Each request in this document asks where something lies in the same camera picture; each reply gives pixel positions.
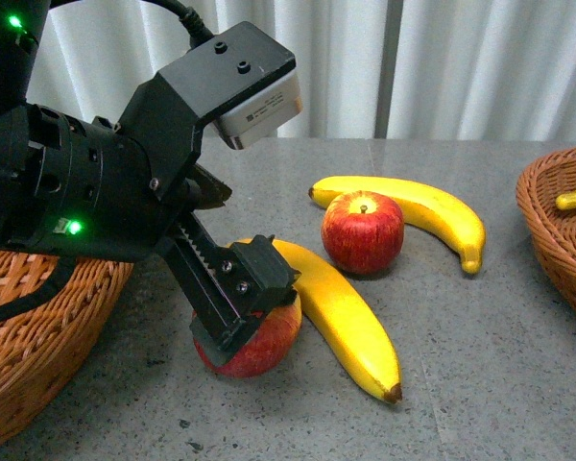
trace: curtain fold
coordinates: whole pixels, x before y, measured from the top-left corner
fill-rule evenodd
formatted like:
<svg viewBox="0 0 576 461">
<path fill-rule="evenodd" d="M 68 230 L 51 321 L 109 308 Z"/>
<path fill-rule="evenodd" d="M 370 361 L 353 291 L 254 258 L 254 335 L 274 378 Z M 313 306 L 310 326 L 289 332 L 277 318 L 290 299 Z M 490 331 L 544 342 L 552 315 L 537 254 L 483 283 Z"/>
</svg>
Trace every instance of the curtain fold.
<svg viewBox="0 0 576 461">
<path fill-rule="evenodd" d="M 389 138 L 576 140 L 576 0 L 181 1 L 212 32 L 247 20 L 295 53 L 303 113 L 278 136 L 371 138 L 388 119 Z M 187 49 L 161 7 L 75 2 L 50 12 L 28 99 L 116 120 Z"/>
</svg>

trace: woven basket rim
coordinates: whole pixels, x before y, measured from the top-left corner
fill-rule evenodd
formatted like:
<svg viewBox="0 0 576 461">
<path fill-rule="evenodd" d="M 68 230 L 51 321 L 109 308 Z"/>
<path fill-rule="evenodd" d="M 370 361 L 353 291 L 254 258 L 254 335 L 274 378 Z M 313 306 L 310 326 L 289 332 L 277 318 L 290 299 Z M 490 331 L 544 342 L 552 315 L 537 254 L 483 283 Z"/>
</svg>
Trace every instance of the woven basket rim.
<svg viewBox="0 0 576 461">
<path fill-rule="evenodd" d="M 539 175 L 551 168 L 558 167 L 560 164 L 565 163 L 565 160 L 570 156 L 576 157 L 576 147 L 552 152 L 549 155 L 538 158 L 530 163 L 520 174 L 516 184 L 516 198 L 518 206 L 525 217 L 528 218 L 527 226 L 532 231 L 533 238 L 539 240 L 538 243 L 544 245 L 547 251 L 555 254 L 558 259 L 570 259 L 576 263 L 576 247 L 571 241 L 567 240 L 562 235 L 561 231 L 554 224 L 552 224 L 535 193 L 535 184 Z M 540 224 L 538 231 L 546 231 L 550 237 L 550 242 L 542 241 L 541 237 L 538 236 L 538 233 L 534 232 L 532 219 Z"/>
</svg>

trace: gray granite table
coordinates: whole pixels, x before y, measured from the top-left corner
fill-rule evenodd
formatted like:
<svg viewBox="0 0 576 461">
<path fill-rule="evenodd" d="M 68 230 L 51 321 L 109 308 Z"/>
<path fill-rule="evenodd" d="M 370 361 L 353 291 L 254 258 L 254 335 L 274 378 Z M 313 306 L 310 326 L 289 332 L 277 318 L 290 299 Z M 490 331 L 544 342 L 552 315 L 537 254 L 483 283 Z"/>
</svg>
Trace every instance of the gray granite table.
<svg viewBox="0 0 576 461">
<path fill-rule="evenodd" d="M 522 169 L 559 143 L 206 139 L 202 164 L 234 194 L 200 216 L 218 243 L 274 233 L 320 255 L 307 189 L 335 174 L 428 182 L 483 218 L 481 273 L 406 231 L 383 278 L 353 279 L 396 345 L 404 402 L 362 392 L 308 321 L 268 374 L 207 371 L 191 307 L 166 265 L 135 266 L 74 379 L 0 460 L 576 460 L 576 315 L 535 260 L 516 207 Z"/>
</svg>

